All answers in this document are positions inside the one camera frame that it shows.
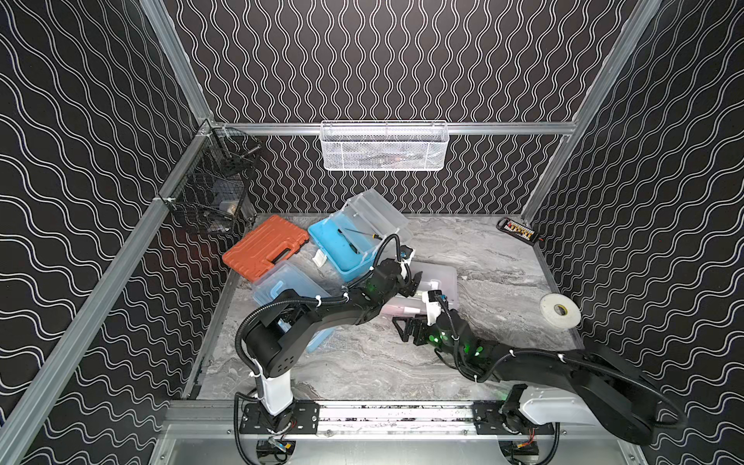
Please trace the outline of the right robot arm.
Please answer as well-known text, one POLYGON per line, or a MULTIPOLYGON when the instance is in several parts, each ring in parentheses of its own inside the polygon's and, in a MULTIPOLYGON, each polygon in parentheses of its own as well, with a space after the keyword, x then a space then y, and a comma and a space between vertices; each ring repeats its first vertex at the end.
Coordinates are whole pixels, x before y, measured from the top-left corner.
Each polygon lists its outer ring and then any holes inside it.
POLYGON ((440 311, 434 320, 424 315, 393 318, 401 340, 432 347, 442 362, 471 382, 512 382, 502 410, 510 430, 567 420, 557 402, 537 400, 529 391, 533 387, 555 389, 562 403, 577 397, 589 422, 636 445, 648 446, 661 430, 688 424, 683 409, 604 346, 569 351, 512 347, 473 333, 440 292, 433 292, 431 302, 440 311))

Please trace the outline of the pink toolbox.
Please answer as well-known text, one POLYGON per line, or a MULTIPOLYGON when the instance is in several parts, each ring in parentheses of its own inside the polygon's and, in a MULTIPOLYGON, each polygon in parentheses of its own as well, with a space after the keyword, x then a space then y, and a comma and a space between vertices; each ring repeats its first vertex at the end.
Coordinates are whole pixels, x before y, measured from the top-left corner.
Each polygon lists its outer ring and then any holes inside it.
POLYGON ((458 275, 454 267, 436 265, 435 263, 412 262, 414 275, 421 273, 420 284, 412 298, 400 294, 392 298, 381 310, 383 315, 405 317, 426 314, 426 305, 422 296, 426 291, 439 290, 447 297, 451 309, 459 309, 458 275))

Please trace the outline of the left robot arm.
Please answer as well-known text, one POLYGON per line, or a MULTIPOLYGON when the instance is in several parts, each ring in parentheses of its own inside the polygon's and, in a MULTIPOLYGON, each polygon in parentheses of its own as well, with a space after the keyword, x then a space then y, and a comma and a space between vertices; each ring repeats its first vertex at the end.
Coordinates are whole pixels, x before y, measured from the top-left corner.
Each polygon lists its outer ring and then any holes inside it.
POLYGON ((339 296, 311 298, 290 289, 246 317, 234 348, 257 379, 265 412, 277 417, 294 403, 291 370, 316 333, 370 322, 396 296, 414 294, 421 280, 422 273, 414 273, 408 263, 385 259, 348 283, 339 296))

